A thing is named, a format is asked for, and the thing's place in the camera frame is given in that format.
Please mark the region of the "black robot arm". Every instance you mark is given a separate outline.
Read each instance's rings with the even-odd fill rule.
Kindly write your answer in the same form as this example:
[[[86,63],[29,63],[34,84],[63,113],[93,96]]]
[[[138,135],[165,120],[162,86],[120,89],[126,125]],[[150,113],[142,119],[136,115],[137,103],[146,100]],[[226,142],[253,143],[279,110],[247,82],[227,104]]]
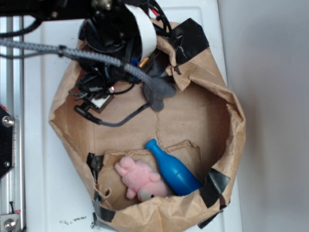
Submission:
[[[8,38],[22,36],[34,31],[44,21],[84,19],[86,26],[80,32],[80,40],[102,54],[132,61],[144,60],[155,48],[146,51],[142,40],[139,19],[133,14],[137,10],[149,19],[149,2],[146,0],[2,0],[1,16],[32,16],[34,22],[25,29],[2,33],[0,44],[51,53],[59,49],[45,45],[15,43]]]

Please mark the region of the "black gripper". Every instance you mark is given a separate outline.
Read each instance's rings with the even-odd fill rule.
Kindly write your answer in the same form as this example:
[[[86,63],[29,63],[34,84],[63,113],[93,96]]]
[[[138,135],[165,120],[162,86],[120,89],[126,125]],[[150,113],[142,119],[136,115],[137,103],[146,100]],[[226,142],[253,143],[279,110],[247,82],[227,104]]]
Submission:
[[[143,61],[157,46],[148,3],[92,3],[93,16],[79,29],[78,39],[95,52]]]

